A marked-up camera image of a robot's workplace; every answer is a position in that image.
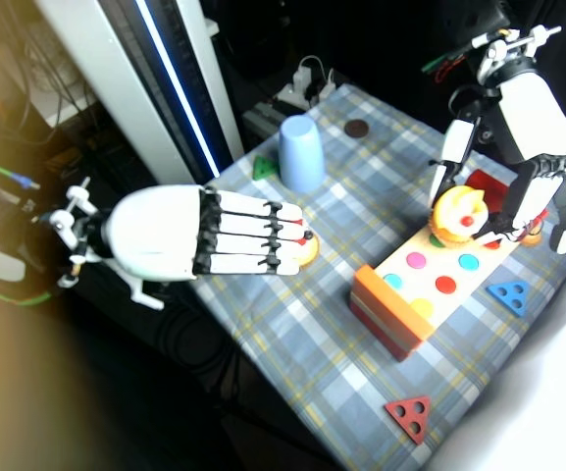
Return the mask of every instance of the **table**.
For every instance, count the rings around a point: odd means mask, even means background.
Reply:
[[[327,449],[349,469],[420,467],[457,425],[566,277],[566,255],[547,244],[519,247],[490,276],[531,285],[528,314],[514,317],[484,288],[398,363],[348,308],[354,272],[375,267],[426,224],[427,188],[439,132],[349,85],[309,111],[327,158],[324,184],[309,194],[278,177],[251,180],[254,156],[277,154],[274,136],[212,182],[217,188],[286,200],[304,208],[321,253],[296,277],[202,278],[193,288],[242,350]],[[370,133],[343,132],[363,119]],[[504,183],[514,174],[475,154],[463,176],[483,169]],[[544,224],[548,240],[555,215]],[[432,401],[425,441],[415,446],[384,410],[419,395]]]

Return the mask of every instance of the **triangle toy with holes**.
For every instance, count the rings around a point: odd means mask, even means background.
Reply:
[[[524,317],[527,314],[529,285],[525,282],[517,281],[491,285],[488,287],[488,291],[516,316]]]
[[[397,422],[416,445],[421,445],[427,432],[427,418],[431,398],[427,395],[397,400],[385,406],[387,413]]]
[[[279,164],[271,159],[267,159],[261,155],[257,155],[254,159],[254,168],[252,170],[252,180],[265,179],[269,175],[277,173]]]

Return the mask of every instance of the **robotic hand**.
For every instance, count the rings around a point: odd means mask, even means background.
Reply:
[[[450,99],[452,110],[461,92],[478,95],[456,113],[446,132],[429,204],[433,207],[455,186],[454,178],[470,154],[481,123],[491,130],[505,161],[519,169],[501,212],[490,214],[475,235],[478,243],[520,239],[555,196],[560,222],[550,246],[566,253],[566,117],[538,74],[534,59],[538,47],[560,30],[536,26],[520,37],[518,30],[503,29],[476,37],[459,49],[466,53],[488,47],[477,71],[479,84],[460,87]]]
[[[103,262],[129,285],[134,302],[161,310],[163,302],[142,291],[143,281],[295,275],[299,242],[313,236],[293,204],[199,185],[164,185],[126,196],[107,214],[89,202],[88,183],[71,186],[68,206],[50,216],[72,252],[72,271],[58,282],[61,288],[77,283],[84,263]],[[75,210],[81,217],[76,219]]]

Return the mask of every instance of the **blue triangle block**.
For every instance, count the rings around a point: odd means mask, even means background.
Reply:
[[[527,293],[529,285],[525,282],[509,282],[488,287],[489,293],[518,317],[527,313]]]

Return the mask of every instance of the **blue cup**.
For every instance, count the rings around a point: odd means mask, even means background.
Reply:
[[[320,132],[307,116],[284,120],[279,141],[279,166],[284,185],[299,192],[317,188],[326,170]]]

